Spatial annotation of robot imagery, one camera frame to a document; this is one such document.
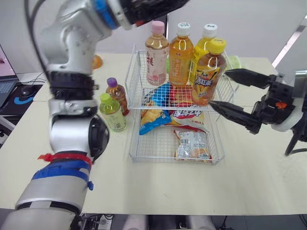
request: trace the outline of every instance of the robotic arm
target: robotic arm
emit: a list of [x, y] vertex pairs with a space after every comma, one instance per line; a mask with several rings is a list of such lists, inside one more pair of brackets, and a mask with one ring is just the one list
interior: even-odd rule
[[67, 0], [39, 39], [47, 59], [50, 164], [36, 172], [2, 226], [3, 230], [78, 228], [93, 162], [105, 150], [109, 130], [96, 115], [97, 89], [90, 77], [96, 44], [122, 26], [142, 25], [188, 0]]
[[210, 102], [210, 105], [226, 119], [243, 125], [252, 134], [260, 131], [262, 124], [270, 124], [272, 129], [286, 132], [293, 131], [293, 137], [285, 155], [307, 149], [293, 150], [300, 140], [307, 142], [307, 70], [295, 75], [295, 86], [282, 83], [282, 76], [265, 76], [247, 69], [234, 69], [225, 74], [239, 84], [269, 88], [261, 101], [256, 102], [251, 114], [242, 107], [227, 102]]

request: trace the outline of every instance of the wire basket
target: wire basket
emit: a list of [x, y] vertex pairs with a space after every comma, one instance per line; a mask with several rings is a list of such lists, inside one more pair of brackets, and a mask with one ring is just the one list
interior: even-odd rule
[[[128, 106], [130, 109], [178, 110], [186, 108], [178, 107], [178, 104], [175, 101], [172, 101], [172, 99], [169, 98], [169, 95], [165, 95], [165, 98], [169, 98], [169, 100], [163, 107], [157, 107], [148, 104], [148, 98], [151, 97], [151, 95], [154, 93], [154, 90], [158, 86], [153, 86], [147, 81], [146, 51], [144, 50], [136, 51], [134, 48], [125, 84], [128, 94]], [[191, 98], [190, 94], [191, 91], [177, 89], [178, 97]], [[213, 100], [232, 102], [233, 96], [234, 90], [229, 78], [226, 75], [221, 76], [217, 84]], [[186, 102], [188, 104], [193, 104], [192, 100]], [[201, 108], [191, 107], [189, 110], [213, 111], [213, 108], [208, 105]]]
[[205, 124], [208, 129], [207, 142], [212, 159], [200, 161], [194, 158], [175, 157], [175, 151], [180, 142], [174, 130], [188, 131], [175, 126], [161, 126], [151, 132], [140, 136], [141, 110], [137, 111], [132, 133], [129, 154], [135, 161], [155, 161], [155, 162], [194, 162], [201, 164], [215, 165], [225, 157], [220, 131], [218, 127], [218, 117], [216, 113], [204, 111]]

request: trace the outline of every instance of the red zip tie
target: red zip tie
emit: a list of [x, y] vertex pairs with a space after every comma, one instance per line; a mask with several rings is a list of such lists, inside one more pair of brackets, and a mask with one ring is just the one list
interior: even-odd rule
[[47, 153], [46, 155], [40, 155], [37, 159], [48, 161], [48, 162], [51, 162], [56, 159], [74, 159], [74, 160], [85, 161], [90, 165], [90, 167], [92, 167], [92, 164], [93, 164], [91, 159], [88, 158], [87, 156], [84, 156], [82, 154], [75, 154], [75, 153], [58, 153], [55, 155], [52, 155], [51, 153]]

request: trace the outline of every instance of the blue snack bag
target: blue snack bag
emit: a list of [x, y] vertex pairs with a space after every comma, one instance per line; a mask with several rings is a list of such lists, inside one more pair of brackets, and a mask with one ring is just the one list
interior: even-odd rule
[[[154, 90], [149, 101], [146, 103], [151, 106], [167, 106], [169, 100], [170, 84], [164, 84]], [[167, 110], [149, 109], [142, 110], [140, 135], [144, 135], [156, 127], [171, 122], [171, 117]]]

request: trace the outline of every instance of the laptop screen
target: laptop screen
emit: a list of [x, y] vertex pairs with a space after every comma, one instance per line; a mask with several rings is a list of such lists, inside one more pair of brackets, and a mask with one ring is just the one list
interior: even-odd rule
[[0, 46], [0, 79], [6, 76], [15, 75], [13, 68], [11, 67], [8, 59], [6, 58], [2, 47]]

